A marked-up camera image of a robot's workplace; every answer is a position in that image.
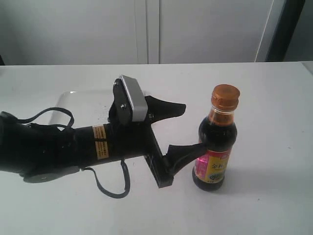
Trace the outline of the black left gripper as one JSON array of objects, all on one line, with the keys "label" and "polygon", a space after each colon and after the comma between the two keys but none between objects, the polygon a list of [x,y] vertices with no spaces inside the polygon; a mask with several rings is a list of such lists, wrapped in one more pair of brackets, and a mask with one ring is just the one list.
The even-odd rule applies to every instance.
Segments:
[{"label": "black left gripper", "polygon": [[193,160],[207,152],[204,143],[194,145],[169,145],[163,156],[156,141],[152,124],[164,119],[180,117],[185,113],[186,105],[159,100],[146,96],[148,113],[143,122],[131,122],[122,125],[117,119],[114,102],[109,110],[107,126],[109,161],[144,156],[159,188],[171,186],[176,175]]}]

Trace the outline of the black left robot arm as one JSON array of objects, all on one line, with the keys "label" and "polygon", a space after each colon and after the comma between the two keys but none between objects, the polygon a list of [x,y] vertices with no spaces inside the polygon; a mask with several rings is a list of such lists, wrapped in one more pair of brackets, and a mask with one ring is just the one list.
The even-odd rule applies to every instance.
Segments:
[{"label": "black left robot arm", "polygon": [[120,162],[124,174],[124,191],[113,193],[101,184],[97,187],[112,198],[123,198],[130,191],[130,175],[125,160],[143,156],[159,188],[170,186],[174,176],[187,164],[206,152],[206,145],[170,145],[162,154],[152,130],[154,122],[179,117],[186,106],[144,97],[148,112],[141,122],[133,122],[127,98],[115,97],[108,123],[73,128],[68,124],[40,125],[33,117],[19,119],[0,114],[0,168],[19,174],[27,183],[43,183],[95,165]]}]

